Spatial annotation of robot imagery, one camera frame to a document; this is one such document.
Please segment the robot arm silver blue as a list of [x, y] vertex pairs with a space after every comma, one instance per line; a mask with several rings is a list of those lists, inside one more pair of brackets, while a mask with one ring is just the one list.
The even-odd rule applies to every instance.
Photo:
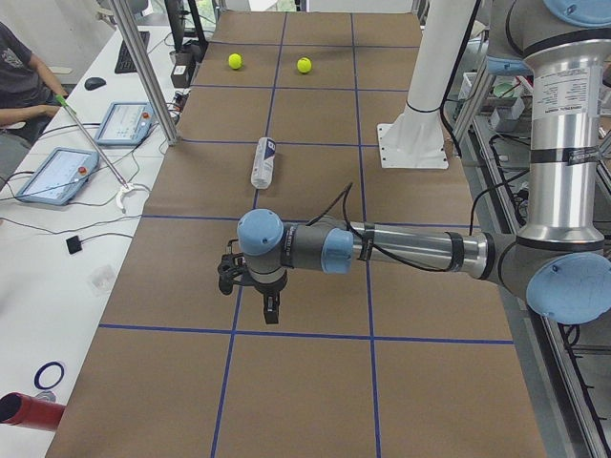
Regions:
[[255, 288], [275, 323], [290, 269], [345, 274], [354, 260], [394, 260], [496, 283], [558, 323], [598, 318], [610, 307], [610, 262], [593, 224], [609, 53], [606, 1], [493, 2], [489, 71], [534, 78], [528, 216], [515, 235], [414, 232], [328, 215], [288, 224], [257, 209], [238, 223], [240, 252], [221, 259], [220, 291]]

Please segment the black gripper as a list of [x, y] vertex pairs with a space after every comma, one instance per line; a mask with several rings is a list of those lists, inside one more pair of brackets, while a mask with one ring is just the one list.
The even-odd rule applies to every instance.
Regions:
[[279, 323], [279, 298], [282, 290], [287, 284], [287, 272], [278, 269], [274, 272], [263, 274], [255, 271], [250, 272], [255, 289], [264, 295], [263, 317], [266, 324]]

